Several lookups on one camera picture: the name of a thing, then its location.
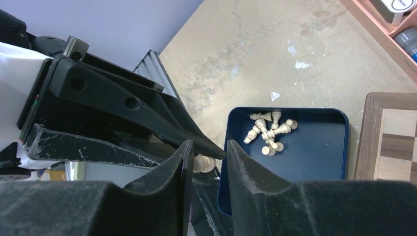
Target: white label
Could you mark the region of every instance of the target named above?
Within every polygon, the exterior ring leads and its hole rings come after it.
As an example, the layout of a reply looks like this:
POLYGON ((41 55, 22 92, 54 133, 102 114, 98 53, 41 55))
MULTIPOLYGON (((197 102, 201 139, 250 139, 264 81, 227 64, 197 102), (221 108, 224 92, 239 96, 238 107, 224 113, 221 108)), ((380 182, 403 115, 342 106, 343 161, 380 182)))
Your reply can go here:
POLYGON ((404 11, 408 10, 414 5, 415 0, 393 0, 391 3, 391 7, 397 11, 404 11))

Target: chessboard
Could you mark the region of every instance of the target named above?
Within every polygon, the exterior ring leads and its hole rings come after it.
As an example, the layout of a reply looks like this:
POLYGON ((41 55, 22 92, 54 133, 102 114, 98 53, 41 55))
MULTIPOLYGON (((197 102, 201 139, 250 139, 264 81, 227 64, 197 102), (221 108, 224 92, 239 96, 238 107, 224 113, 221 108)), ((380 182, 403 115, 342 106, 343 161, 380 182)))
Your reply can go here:
POLYGON ((354 179, 417 184, 417 94, 366 97, 354 179))

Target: blue tray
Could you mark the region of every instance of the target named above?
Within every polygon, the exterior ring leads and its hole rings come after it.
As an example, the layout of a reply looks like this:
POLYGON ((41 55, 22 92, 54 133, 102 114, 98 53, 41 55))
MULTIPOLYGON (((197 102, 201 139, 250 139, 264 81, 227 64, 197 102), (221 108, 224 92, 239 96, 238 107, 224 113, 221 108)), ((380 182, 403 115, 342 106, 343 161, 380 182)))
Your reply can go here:
MULTIPOLYGON (((347 177, 349 119, 337 109, 237 107, 230 112, 227 122, 226 142, 232 139, 254 160, 290 182, 347 177), (249 118, 251 114, 264 114, 276 109, 282 112, 279 124, 294 119, 298 128, 275 137, 284 144, 283 152, 265 156, 261 149, 266 144, 260 135, 249 144, 245 144, 243 139, 255 124, 249 118)), ((224 214, 232 215, 227 159, 222 162, 217 204, 224 214)))

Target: dark brown square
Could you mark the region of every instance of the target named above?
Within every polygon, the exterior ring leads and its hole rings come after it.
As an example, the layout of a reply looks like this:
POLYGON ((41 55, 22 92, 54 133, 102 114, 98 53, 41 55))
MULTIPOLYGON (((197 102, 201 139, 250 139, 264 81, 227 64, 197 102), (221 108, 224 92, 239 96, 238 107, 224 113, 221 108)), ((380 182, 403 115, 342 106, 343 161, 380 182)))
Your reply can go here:
POLYGON ((382 134, 381 156, 413 160, 414 137, 382 134))
POLYGON ((411 163, 410 182, 413 184, 417 184, 417 162, 411 163))

